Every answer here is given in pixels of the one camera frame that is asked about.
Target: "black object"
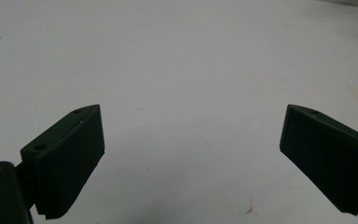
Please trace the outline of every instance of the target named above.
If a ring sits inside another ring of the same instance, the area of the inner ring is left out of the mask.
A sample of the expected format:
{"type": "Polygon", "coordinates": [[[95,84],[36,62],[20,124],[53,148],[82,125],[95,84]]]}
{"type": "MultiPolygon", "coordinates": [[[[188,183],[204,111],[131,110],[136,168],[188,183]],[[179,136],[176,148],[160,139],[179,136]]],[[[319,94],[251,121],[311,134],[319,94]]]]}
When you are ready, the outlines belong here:
{"type": "Polygon", "coordinates": [[[62,217],[103,154],[100,107],[66,115],[21,150],[16,168],[0,161],[0,223],[33,223],[34,204],[46,219],[62,217]]]}
{"type": "Polygon", "coordinates": [[[281,152],[336,208],[358,214],[358,132],[319,111],[289,105],[281,152]]]}

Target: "black plastic part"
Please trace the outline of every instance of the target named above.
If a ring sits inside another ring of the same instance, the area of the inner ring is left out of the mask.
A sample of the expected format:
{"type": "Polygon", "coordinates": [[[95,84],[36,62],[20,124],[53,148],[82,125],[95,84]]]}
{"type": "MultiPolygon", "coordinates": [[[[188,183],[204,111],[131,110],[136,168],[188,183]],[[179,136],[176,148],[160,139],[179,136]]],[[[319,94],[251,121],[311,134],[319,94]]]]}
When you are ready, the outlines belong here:
{"type": "Polygon", "coordinates": [[[34,200],[47,219],[63,216],[103,154],[100,107],[72,111],[21,150],[18,173],[27,204],[34,200]]]}
{"type": "Polygon", "coordinates": [[[281,152],[341,212],[358,214],[358,132],[319,111],[289,105],[281,152]]]}
{"type": "Polygon", "coordinates": [[[0,161],[0,223],[33,223],[22,200],[15,168],[7,161],[0,161]]]}

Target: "white table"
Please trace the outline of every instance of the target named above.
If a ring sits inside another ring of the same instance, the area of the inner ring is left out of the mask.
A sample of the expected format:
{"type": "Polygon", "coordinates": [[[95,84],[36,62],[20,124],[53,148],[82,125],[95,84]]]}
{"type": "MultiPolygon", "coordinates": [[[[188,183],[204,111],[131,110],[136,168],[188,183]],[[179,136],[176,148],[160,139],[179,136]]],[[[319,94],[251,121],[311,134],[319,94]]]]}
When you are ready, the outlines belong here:
{"type": "Polygon", "coordinates": [[[288,104],[358,131],[358,7],[0,0],[0,161],[93,104],[105,155],[35,223],[358,223],[279,149],[288,104]]]}

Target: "gray surface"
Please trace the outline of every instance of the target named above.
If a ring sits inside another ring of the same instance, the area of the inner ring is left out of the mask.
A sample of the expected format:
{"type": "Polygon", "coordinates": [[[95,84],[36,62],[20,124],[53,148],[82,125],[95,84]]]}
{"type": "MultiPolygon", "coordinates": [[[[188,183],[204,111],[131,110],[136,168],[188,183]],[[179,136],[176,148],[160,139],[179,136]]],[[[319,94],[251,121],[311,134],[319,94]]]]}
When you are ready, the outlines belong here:
{"type": "Polygon", "coordinates": [[[279,151],[287,104],[358,131],[358,7],[0,0],[0,161],[96,103],[106,154],[46,223],[358,223],[279,151]]]}

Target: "tabletop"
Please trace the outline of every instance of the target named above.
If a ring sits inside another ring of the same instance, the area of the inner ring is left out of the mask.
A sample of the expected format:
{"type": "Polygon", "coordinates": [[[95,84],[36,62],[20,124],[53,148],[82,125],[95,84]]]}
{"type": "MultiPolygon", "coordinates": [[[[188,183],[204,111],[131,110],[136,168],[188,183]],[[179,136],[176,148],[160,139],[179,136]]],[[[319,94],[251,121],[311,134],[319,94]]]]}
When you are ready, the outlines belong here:
{"type": "Polygon", "coordinates": [[[358,7],[0,0],[0,161],[95,104],[105,155],[35,223],[358,223],[279,149],[288,104],[358,131],[358,7]]]}

